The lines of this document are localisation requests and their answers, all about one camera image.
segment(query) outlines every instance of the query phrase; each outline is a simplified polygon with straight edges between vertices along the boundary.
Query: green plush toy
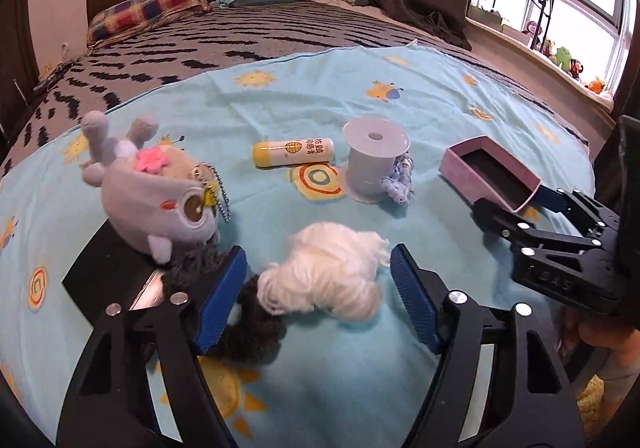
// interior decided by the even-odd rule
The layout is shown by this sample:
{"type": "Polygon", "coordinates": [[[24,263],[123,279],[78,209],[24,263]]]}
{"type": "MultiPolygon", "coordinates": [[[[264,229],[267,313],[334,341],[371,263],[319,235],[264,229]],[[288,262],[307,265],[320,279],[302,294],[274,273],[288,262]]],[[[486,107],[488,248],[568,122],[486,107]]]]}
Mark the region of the green plush toy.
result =
{"type": "Polygon", "coordinates": [[[556,60],[558,60],[558,66],[564,70],[564,72],[569,72],[571,70],[571,52],[566,47],[559,47],[556,50],[556,60]]]}

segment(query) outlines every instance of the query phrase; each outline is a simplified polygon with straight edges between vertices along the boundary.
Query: pink box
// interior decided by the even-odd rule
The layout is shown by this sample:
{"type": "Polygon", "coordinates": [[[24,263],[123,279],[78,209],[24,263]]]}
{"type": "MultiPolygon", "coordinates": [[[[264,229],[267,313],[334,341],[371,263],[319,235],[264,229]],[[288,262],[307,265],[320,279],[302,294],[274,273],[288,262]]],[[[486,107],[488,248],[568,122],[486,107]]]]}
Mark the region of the pink box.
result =
{"type": "Polygon", "coordinates": [[[447,148],[440,173],[470,205],[485,198],[513,213],[520,212],[530,202],[542,183],[486,135],[447,148]]]}

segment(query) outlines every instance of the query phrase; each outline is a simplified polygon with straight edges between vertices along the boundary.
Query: white yarn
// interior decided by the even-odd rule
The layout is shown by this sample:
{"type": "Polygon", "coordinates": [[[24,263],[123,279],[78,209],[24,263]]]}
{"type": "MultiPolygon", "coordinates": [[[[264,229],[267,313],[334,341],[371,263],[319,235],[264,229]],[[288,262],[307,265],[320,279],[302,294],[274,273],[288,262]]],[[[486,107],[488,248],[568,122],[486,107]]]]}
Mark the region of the white yarn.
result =
{"type": "Polygon", "coordinates": [[[388,240],[334,222],[317,222],[290,237],[283,264],[270,263],[258,278],[258,301],[273,315],[319,307],[349,321],[378,312],[378,265],[389,265],[388,240]]]}

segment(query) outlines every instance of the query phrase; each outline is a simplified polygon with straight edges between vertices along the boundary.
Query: stuffed toy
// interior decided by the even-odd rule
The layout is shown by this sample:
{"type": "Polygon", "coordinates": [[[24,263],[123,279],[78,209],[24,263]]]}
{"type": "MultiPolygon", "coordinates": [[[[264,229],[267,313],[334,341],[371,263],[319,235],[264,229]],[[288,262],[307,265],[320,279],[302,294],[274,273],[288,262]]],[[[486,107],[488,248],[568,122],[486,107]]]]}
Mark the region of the stuffed toy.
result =
{"type": "Polygon", "coordinates": [[[554,47],[556,44],[551,41],[549,38],[545,40],[545,44],[542,46],[542,54],[547,58],[551,58],[553,56],[554,47]]]}
{"type": "MultiPolygon", "coordinates": [[[[533,38],[538,30],[538,24],[534,21],[530,21],[526,25],[526,29],[522,31],[522,34],[526,34],[529,38],[533,38]]],[[[540,47],[540,38],[536,37],[536,47],[540,47]]]]}
{"type": "Polygon", "coordinates": [[[558,66],[569,73],[571,70],[571,52],[566,47],[559,47],[556,50],[556,60],[558,60],[558,66]]]}
{"type": "Polygon", "coordinates": [[[578,60],[574,59],[571,59],[569,65],[569,73],[571,74],[572,78],[580,79],[580,74],[584,72],[584,66],[578,60]]]}
{"type": "Polygon", "coordinates": [[[604,81],[602,81],[600,78],[596,78],[587,85],[587,88],[591,92],[595,92],[596,94],[601,94],[602,91],[604,90],[604,86],[605,86],[604,81]]]}
{"type": "Polygon", "coordinates": [[[125,136],[110,137],[105,114],[92,111],[81,129],[91,156],[82,179],[101,187],[104,211],[131,247],[165,264],[174,251],[219,240],[216,203],[223,189],[213,178],[217,173],[172,145],[144,148],[158,131],[152,117],[136,117],[125,136]]]}

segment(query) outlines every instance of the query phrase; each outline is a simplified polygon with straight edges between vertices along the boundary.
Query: black fluffy pom-pom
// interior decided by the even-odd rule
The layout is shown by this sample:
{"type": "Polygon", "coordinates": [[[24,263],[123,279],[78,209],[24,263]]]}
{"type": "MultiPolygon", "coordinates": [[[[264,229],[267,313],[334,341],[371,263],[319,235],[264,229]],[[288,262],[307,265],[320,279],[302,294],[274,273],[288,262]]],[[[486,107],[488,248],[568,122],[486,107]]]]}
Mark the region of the black fluffy pom-pom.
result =
{"type": "Polygon", "coordinates": [[[208,356],[257,364],[268,362],[277,355],[286,326],[282,317],[272,316],[260,306],[257,292],[258,277],[254,276],[238,295],[240,320],[225,327],[218,344],[207,352],[208,356]]]}
{"type": "MultiPolygon", "coordinates": [[[[174,259],[162,277],[165,297],[178,291],[189,293],[198,277],[215,272],[225,256],[208,243],[174,259]]],[[[254,276],[238,294],[240,319],[225,327],[218,344],[207,351],[208,356],[249,364],[268,362],[276,356],[286,326],[282,317],[272,316],[260,306],[257,293],[258,277],[254,276]]]]}

